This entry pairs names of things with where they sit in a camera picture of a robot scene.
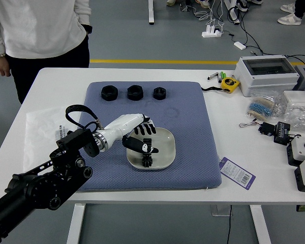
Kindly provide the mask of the person's right hand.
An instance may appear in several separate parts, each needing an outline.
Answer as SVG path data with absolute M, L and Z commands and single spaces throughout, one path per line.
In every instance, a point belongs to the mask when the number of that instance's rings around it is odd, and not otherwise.
M 9 63 L 4 56 L 0 57 L 0 75 L 6 77 L 11 76 Z

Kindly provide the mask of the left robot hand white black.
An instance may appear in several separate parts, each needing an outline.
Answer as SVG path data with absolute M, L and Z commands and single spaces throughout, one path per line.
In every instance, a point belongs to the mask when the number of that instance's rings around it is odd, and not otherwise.
M 112 147 L 115 141 L 122 141 L 124 147 L 141 154 L 155 154 L 159 150 L 152 147 L 147 142 L 129 136 L 131 132 L 136 135 L 152 135 L 156 133 L 156 128 L 150 117 L 144 114 L 125 114 L 108 124 L 105 129 L 98 130 L 96 136 L 100 139 L 102 149 L 106 151 Z

